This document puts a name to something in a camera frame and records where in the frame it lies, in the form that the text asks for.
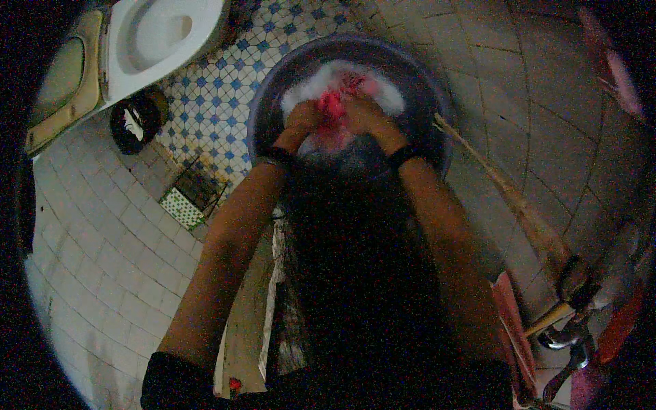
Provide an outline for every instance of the dark plastic basin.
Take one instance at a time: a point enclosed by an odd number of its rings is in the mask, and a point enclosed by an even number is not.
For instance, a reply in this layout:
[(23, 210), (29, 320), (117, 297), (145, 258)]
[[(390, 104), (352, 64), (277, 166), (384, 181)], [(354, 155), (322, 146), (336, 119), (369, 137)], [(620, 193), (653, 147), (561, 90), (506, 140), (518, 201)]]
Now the dark plastic basin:
[[(449, 122), (453, 107), (441, 81), (407, 51), (380, 39), (354, 34), (338, 34), (311, 41), (286, 55), (274, 66), (258, 88), (251, 102), (248, 120), (248, 145), (252, 158), (260, 148), (273, 143), (283, 130), (281, 99), (285, 91), (317, 72), (324, 63), (346, 60), (371, 66), (395, 84), (405, 99), (404, 113), (395, 120), (408, 137), (430, 152), (429, 160), (446, 174), (453, 149), (452, 141), (431, 126), (434, 113), (440, 112)], [(364, 141), (353, 146), (345, 156), (366, 157), (369, 176), (387, 172), (382, 152)]]

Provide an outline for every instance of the blue and white mosaic tile floor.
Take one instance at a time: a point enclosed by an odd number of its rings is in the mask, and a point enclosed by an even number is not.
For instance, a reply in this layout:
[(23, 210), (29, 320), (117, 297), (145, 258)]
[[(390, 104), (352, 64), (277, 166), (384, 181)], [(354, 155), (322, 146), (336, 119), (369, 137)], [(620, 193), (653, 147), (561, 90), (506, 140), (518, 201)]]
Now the blue and white mosaic tile floor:
[(228, 50), (182, 68), (162, 83), (169, 121), (157, 140), (183, 165), (230, 193), (251, 169), (246, 144), (249, 104), (269, 70), (289, 51), (332, 33), (360, 31), (351, 0), (263, 0), (252, 28)]

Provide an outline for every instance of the wooden stick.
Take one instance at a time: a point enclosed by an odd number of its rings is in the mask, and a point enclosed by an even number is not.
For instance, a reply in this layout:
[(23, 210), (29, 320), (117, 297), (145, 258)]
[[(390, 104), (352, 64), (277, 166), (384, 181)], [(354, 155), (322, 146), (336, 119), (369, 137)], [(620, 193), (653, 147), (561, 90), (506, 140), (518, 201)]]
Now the wooden stick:
[(571, 256), (571, 251), (549, 226), (537, 210), (528, 203), (521, 191), (517, 189), (510, 177), (496, 164), (480, 155), (460, 133), (450, 126), (438, 113), (435, 114), (438, 129), (445, 132), (465, 147), (467, 152), (485, 169), (492, 183), (497, 187), (506, 205), (517, 218), (526, 238), (538, 256), (541, 264), (546, 266), (546, 276), (551, 285), (558, 286), (560, 273)]

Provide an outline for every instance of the person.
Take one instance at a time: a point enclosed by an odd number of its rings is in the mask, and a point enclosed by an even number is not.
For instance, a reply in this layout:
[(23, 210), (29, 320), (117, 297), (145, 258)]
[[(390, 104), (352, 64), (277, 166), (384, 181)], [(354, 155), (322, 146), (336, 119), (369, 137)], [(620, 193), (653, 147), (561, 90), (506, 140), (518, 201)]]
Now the person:
[[(345, 106), (349, 130), (373, 136), (400, 162), (398, 180), (428, 255), (399, 233), (402, 218), (378, 188), (362, 181), (318, 188), (331, 181), (303, 184), (278, 161), (260, 162), (213, 220), (199, 266), (148, 364), (144, 409), (512, 405), (496, 339), (500, 322), (462, 205), (419, 152), (404, 148), (408, 139), (375, 102), (353, 98)], [(273, 146), (293, 156), (321, 122), (315, 102), (298, 104)], [(213, 396), (220, 339), (288, 178), (296, 184), (289, 219), (313, 360), (268, 392), (230, 403)]]

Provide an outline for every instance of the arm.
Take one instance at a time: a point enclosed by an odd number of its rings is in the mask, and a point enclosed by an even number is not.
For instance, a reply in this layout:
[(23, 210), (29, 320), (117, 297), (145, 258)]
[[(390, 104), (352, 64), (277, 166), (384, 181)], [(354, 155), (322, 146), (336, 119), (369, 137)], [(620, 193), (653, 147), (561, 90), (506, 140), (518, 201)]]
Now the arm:
[[(318, 123), (314, 104), (299, 104), (275, 146), (295, 154)], [(257, 165), (213, 220), (200, 262), (158, 352), (213, 372), (232, 303), (285, 183), (285, 170)]]
[[(408, 144), (392, 120), (373, 102), (355, 100), (347, 107), (354, 132), (371, 133), (387, 156)], [(501, 359), (496, 334), (501, 325), (482, 259), (465, 210), (449, 186), (421, 158), (406, 161), (399, 175), (439, 266), (441, 299), (449, 312), (454, 338), (470, 359)]]

